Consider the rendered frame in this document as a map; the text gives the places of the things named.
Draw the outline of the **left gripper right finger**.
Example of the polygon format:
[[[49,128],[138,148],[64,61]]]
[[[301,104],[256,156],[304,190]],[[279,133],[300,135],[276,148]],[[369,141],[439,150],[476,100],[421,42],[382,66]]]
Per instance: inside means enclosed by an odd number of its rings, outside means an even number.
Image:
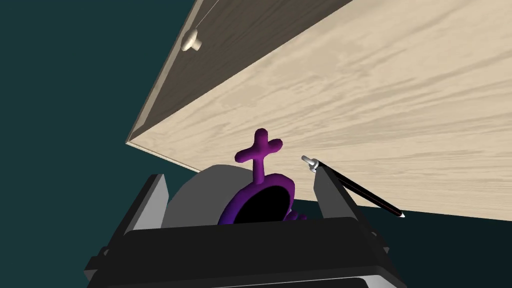
[[[340,181],[325,167],[317,167],[313,190],[324,219],[354,218],[358,219],[357,207]]]

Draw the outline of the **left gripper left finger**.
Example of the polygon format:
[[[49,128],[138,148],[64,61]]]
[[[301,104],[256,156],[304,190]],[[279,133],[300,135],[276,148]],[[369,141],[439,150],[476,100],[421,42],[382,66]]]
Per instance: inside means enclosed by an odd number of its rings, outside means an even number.
[[[151,174],[125,215],[123,233],[161,228],[168,201],[164,174]]]

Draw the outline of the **black pen with silver tip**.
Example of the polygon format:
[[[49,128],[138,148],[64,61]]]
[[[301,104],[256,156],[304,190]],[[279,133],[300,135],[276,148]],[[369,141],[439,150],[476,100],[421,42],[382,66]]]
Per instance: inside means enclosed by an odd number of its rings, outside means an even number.
[[[399,218],[404,218],[404,213],[398,209],[396,206],[390,204],[389,202],[385,201],[384,199],[380,198],[378,195],[372,193],[371,191],[367,190],[366,188],[362,187],[361,185],[355,183],[354,181],[348,179],[343,174],[337,172],[336,170],[332,169],[328,165],[324,164],[323,162],[315,159],[315,158],[308,158],[305,155],[301,156],[301,159],[306,162],[309,166],[309,170],[316,173],[318,167],[324,167],[327,169],[332,170],[334,177],[342,184],[344,188],[349,189],[351,192],[356,193],[360,197],[364,198],[365,200],[371,202],[372,204],[385,209],[386,211],[390,212],[391,214],[395,215]]]

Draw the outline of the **grey round plate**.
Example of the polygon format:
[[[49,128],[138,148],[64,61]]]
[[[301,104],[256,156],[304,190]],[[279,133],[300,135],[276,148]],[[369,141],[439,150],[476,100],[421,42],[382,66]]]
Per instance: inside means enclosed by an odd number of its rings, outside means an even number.
[[[217,225],[228,203],[253,181],[249,169],[213,165],[197,173],[169,201],[162,228]]]

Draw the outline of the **purple cross-topped round ornament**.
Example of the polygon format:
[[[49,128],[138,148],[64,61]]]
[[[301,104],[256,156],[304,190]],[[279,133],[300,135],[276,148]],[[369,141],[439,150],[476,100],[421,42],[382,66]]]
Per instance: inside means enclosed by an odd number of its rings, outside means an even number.
[[[239,190],[227,204],[219,225],[306,220],[306,215],[292,210],[295,183],[279,173],[266,174],[264,160],[283,146],[281,139],[268,138],[260,128],[254,133],[251,147],[234,156],[237,163],[252,161],[252,182]]]

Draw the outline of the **light wooden desk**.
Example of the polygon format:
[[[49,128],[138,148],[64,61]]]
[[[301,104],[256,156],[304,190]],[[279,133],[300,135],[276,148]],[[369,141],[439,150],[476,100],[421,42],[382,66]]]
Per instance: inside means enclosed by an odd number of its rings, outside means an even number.
[[[126,143],[199,172],[254,131],[402,210],[512,221],[512,0],[351,0]]]

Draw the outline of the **beige round drawer knob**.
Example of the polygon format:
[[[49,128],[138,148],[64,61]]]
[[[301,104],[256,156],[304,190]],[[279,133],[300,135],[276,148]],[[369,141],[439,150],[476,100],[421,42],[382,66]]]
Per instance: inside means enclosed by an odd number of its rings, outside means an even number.
[[[198,39],[198,30],[193,28],[185,33],[181,41],[180,49],[181,51],[188,51],[190,49],[198,51],[201,45],[202,41]]]

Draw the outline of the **brown wooden drawer front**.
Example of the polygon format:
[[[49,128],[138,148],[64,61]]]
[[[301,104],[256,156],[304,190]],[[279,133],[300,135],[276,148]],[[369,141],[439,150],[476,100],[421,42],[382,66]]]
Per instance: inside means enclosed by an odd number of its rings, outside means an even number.
[[[195,0],[127,137],[203,96],[351,0]],[[197,29],[199,50],[181,50]]]

